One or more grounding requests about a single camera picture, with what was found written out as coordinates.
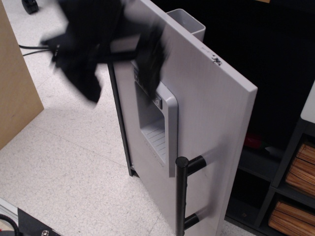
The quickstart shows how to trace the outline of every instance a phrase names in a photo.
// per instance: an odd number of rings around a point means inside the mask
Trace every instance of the wooden crate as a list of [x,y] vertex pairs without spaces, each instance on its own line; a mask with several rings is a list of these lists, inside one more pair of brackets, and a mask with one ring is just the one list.
[[296,190],[315,197],[315,148],[313,144],[306,142],[300,146],[285,181]]
[[315,215],[279,201],[268,225],[288,236],[314,236]]
[[43,109],[0,0],[0,149]]

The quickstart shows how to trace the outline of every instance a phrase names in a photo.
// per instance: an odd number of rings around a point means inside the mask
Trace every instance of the gray plastic bin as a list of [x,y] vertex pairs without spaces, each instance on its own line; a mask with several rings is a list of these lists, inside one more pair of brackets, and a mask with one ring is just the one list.
[[194,17],[189,15],[183,9],[175,9],[167,13],[175,21],[177,21],[181,26],[187,29],[192,35],[198,38],[201,42],[205,35],[206,27],[197,21]]

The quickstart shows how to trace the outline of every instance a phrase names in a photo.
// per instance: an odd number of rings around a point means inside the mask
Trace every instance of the red object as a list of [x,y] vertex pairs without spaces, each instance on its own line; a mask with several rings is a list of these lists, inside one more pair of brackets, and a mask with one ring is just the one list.
[[247,133],[244,141],[244,146],[260,149],[263,146],[262,136],[258,134]]

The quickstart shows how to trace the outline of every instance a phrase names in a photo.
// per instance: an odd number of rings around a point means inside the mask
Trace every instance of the fridge door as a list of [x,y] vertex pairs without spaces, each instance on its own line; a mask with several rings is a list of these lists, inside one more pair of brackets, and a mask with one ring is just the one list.
[[[164,23],[169,51],[157,89],[161,107],[137,84],[135,64],[113,65],[132,166],[175,229],[175,159],[202,155],[207,166],[189,176],[186,206],[186,216],[196,213],[200,222],[185,235],[218,236],[257,88],[151,1],[135,0],[126,12],[147,23]],[[127,39],[112,49],[134,43]],[[148,135],[156,138],[156,146]],[[159,153],[161,144],[165,149]]]

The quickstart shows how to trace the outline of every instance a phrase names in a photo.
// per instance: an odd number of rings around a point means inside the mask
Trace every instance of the screw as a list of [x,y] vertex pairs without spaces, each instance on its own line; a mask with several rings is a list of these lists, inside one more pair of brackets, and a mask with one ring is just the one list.
[[48,230],[44,230],[43,232],[41,232],[41,236],[48,236],[48,235],[49,235]]

